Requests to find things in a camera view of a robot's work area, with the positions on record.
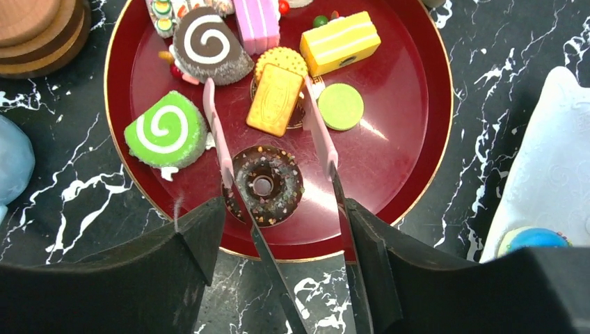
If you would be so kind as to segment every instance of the round red tray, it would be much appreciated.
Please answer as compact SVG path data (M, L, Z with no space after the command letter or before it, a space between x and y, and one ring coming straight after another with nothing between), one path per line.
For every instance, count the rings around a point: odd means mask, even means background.
M365 101L362 121L352 130L330 130L339 152L339 173L347 197L354 198L387 223L395 224L420 199L445 151L452 119L452 80L447 54L420 0L316 0L292 9L280 20L281 45L298 50L302 32L318 15L333 10L347 16L366 10L381 37L371 57L322 76L326 85L343 82ZM123 132L168 91L177 90L202 110L202 85L170 75L158 58L171 40L161 39L144 0L129 0L106 56L104 96L115 147L145 197L168 217L180 195L181 214L221 196L221 174L214 150L174 175L161 178L129 155ZM225 20L236 31L233 15ZM263 233L277 260L315 260L342 252L333 189L322 172L309 132L289 129L276 138L246 125L252 75L216 89L216 108L231 154L253 145L273 145L296 156L305 193L286 221ZM221 248L257 257L249 229L227 215Z

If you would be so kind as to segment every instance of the green round cookie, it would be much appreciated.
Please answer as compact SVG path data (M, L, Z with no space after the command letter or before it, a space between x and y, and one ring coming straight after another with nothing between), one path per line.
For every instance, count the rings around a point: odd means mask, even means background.
M345 83L326 87L319 95L317 106L326 126L339 131L352 129L365 111L360 93Z

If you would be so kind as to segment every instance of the metal tong arm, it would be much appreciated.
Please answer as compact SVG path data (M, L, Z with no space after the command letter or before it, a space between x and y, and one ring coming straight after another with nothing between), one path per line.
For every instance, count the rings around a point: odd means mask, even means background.
M332 138L324 123L324 119L319 112L319 108L313 95L312 82L309 77L305 78L305 88L303 89L303 110L305 111L303 129L311 131L319 163L324 170L326 179L332 182L334 188L344 256L349 258L354 257L359 260L355 246L356 243L353 238L352 225L349 220L349 208L346 206L344 189L342 188L342 183L340 182L340 176L338 175L337 170L338 152L334 146L334 142L332 142ZM360 261L357 262L357 265L360 269ZM358 299L351 299L353 311L357 315L355 317L355 325L357 328L368 327L370 333L373 333L374 329L371 321L371 311L367 299L365 280L360 273L356 272L356 269L357 268L354 265L346 265L349 292L353 295L352 291L355 291L358 295Z
M219 120L219 116L217 115L217 111L215 109L214 98L215 83L213 82L213 79L208 78L205 82L205 91L203 93L203 109L205 110L205 115L207 116L207 121L209 122L209 126L211 127L211 131L215 140L217 158L219 160L219 167L221 168L221 178L223 180L223 185L227 189L232 189L234 198L238 202L238 206L242 215L246 221L249 221L249 223L252 224L250 235L254 241L254 246L258 251L258 255L260 256L264 270L273 284L273 291L277 294L283 312L285 313L287 321L289 321L289 325L291 326L291 330L294 334L307 334L310 331L305 325L303 317L301 316L301 313L295 304L295 296L293 295L291 289L287 287L285 277L278 267L278 263L276 262L269 245L264 239L262 231L256 223L250 208L244 202L241 192L236 185L234 179L232 156L228 150L228 145L225 142L221 121Z

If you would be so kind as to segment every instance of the green swiss roll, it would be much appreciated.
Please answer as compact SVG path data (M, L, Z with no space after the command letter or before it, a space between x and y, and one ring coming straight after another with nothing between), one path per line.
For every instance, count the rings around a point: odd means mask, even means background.
M184 168L205 151L207 126L199 109L171 91L125 129L129 153L154 168Z

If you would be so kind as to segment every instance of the blue object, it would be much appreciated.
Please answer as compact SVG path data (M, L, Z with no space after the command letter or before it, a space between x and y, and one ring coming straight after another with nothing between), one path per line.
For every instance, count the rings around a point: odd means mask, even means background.
M0 115L0 224L6 205L18 197L31 181L35 155L24 132Z
M523 247L569 247L568 242L556 232L546 228L530 228L518 233L510 242L508 251Z

